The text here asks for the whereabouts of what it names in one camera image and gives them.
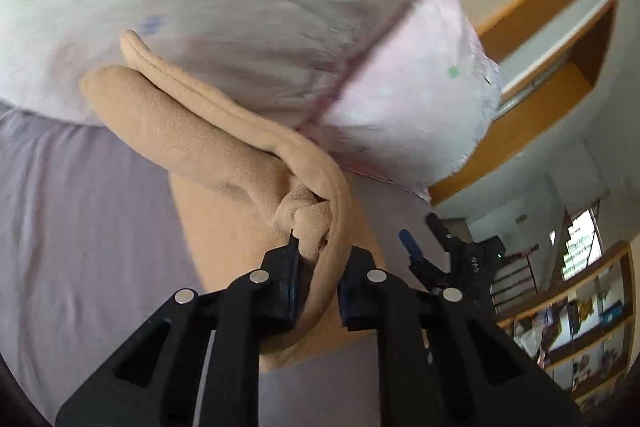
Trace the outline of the right floral pink pillow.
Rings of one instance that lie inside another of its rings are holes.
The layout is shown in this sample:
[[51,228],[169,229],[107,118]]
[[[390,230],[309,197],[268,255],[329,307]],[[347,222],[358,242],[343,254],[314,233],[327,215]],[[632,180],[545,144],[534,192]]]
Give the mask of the right floral pink pillow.
[[343,168],[429,199],[485,138],[501,88],[460,1],[413,0],[299,130]]

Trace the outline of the wooden bookshelf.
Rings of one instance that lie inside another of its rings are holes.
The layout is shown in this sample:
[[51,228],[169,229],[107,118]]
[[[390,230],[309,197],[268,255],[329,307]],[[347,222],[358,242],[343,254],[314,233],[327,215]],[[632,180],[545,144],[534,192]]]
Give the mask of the wooden bookshelf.
[[631,245],[618,242],[569,280],[500,312],[497,323],[585,412],[630,371],[636,303]]

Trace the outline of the wooden headboard frame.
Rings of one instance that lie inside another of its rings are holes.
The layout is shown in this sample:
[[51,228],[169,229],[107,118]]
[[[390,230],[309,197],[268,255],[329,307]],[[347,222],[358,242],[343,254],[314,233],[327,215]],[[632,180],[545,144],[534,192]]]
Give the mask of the wooden headboard frame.
[[480,28],[506,85],[486,138],[464,167],[431,186],[446,202],[524,152],[600,79],[620,0],[514,0]]

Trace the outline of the lavender bed sheet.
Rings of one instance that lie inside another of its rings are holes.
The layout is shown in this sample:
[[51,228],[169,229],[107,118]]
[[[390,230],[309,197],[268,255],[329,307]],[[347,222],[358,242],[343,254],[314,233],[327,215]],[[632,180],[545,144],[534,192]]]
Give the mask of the lavender bed sheet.
[[[446,271],[424,200],[349,180],[386,269],[419,287],[397,231]],[[168,176],[105,128],[1,104],[1,355],[47,421],[181,287],[201,290]],[[374,338],[260,375],[259,426],[378,426]]]

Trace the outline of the tan long-sleeve shirt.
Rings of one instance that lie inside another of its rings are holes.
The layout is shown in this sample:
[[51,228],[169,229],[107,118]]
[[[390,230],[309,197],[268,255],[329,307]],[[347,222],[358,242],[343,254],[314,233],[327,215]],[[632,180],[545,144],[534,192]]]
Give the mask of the tan long-sleeve shirt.
[[125,61],[88,72],[80,90],[99,120],[168,173],[196,273],[221,291],[296,239],[302,304],[291,332],[262,345],[265,371],[353,343],[337,283],[352,247],[380,253],[347,176],[314,142],[236,104],[155,55],[133,31]]

